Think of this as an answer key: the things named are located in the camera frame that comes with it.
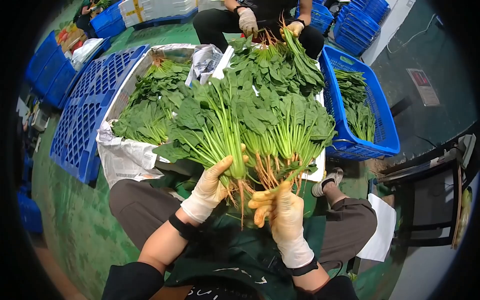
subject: gloved hand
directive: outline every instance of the gloved hand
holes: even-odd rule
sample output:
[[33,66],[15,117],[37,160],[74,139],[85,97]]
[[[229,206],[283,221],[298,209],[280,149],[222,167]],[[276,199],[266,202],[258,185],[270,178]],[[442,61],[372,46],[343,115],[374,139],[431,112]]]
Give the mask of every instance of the gloved hand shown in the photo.
[[[241,144],[241,148],[245,151],[245,144]],[[247,161],[248,156],[244,155],[243,162]],[[190,197],[180,204],[190,218],[199,223],[205,222],[213,209],[227,196],[227,189],[218,177],[230,167],[232,162],[233,156],[229,155],[203,172]]]
[[300,268],[313,260],[313,251],[303,238],[303,199],[291,192],[289,181],[275,192],[255,192],[248,207],[257,209],[254,222],[258,227],[269,217],[272,237],[287,268]]
[[239,27],[243,31],[246,37],[253,34],[254,38],[258,35],[257,18],[250,8],[245,8],[239,13]]
[[[294,36],[299,36],[301,31],[305,28],[302,22],[293,21],[290,23],[287,28],[293,33]],[[283,34],[283,29],[280,29],[280,34],[282,35],[282,39],[285,40],[285,34]]]

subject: gray shoe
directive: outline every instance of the gray shoe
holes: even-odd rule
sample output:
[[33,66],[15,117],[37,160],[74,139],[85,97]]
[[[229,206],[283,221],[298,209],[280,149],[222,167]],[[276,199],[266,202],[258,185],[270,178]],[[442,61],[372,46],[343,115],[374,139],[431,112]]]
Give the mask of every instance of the gray shoe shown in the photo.
[[322,191],[322,183],[327,179],[333,179],[335,185],[338,187],[338,184],[342,181],[343,178],[343,170],[341,168],[334,168],[332,172],[328,173],[324,180],[315,184],[312,187],[312,195],[315,197],[320,197],[324,195]]

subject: knee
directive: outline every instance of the knee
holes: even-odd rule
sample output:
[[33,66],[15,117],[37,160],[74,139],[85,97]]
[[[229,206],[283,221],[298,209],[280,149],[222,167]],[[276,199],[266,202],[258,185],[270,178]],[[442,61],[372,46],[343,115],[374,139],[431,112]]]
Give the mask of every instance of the knee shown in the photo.
[[117,181],[110,189],[108,204],[113,216],[118,216],[120,211],[133,203],[134,197],[131,197],[132,184],[136,181],[131,179],[122,179]]
[[196,14],[193,18],[193,27],[198,30],[199,28],[209,26],[215,19],[215,11],[216,9],[209,9]]

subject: electrical cable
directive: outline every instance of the electrical cable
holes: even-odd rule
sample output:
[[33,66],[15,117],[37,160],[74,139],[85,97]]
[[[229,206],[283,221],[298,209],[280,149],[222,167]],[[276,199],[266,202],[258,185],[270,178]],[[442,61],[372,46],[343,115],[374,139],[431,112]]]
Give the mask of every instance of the electrical cable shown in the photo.
[[391,37],[392,37],[392,36],[398,31],[398,29],[400,28],[400,26],[399,26],[399,27],[395,30],[395,32],[393,32],[393,34],[390,36],[390,38],[388,39],[388,43],[387,43],[387,50],[388,50],[388,52],[390,52],[391,54],[394,54],[394,53],[399,52],[399,51],[401,50],[401,48],[405,47],[414,37],[418,36],[418,35],[421,34],[421,33],[427,32],[427,30],[430,28],[430,25],[432,24],[432,21],[433,21],[433,19],[435,18],[436,15],[437,15],[436,13],[434,13],[434,14],[432,15],[432,17],[431,17],[431,19],[430,19],[430,22],[428,22],[427,28],[426,28],[425,30],[422,30],[422,31],[414,34],[406,43],[404,43],[404,44],[401,45],[397,50],[395,50],[395,51],[392,52],[392,51],[390,50],[390,48],[388,47],[388,44],[390,43]]

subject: latex glove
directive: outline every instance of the latex glove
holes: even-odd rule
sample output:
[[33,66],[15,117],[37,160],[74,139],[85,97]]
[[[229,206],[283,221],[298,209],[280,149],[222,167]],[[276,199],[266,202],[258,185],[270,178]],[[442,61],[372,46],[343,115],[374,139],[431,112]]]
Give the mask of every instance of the latex glove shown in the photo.
[[[305,28],[302,22],[293,21],[290,23],[287,28],[292,32],[294,36],[299,36],[301,31]],[[280,29],[280,34],[282,35],[282,39],[285,40],[285,34],[283,33],[283,29]]]
[[[242,151],[245,151],[245,144],[241,144],[241,147]],[[248,156],[244,155],[243,162],[247,161]],[[231,166],[232,162],[233,156],[229,155],[203,172],[191,196],[180,204],[190,218],[199,223],[205,222],[213,209],[226,198],[227,189],[218,177]]]
[[257,18],[250,8],[245,8],[239,13],[239,27],[243,31],[246,37],[251,36],[257,38],[258,35],[258,25]]
[[313,260],[313,251],[303,238],[303,199],[291,192],[289,181],[275,192],[255,192],[248,207],[257,209],[254,222],[258,227],[269,217],[272,237],[287,268],[300,268]]

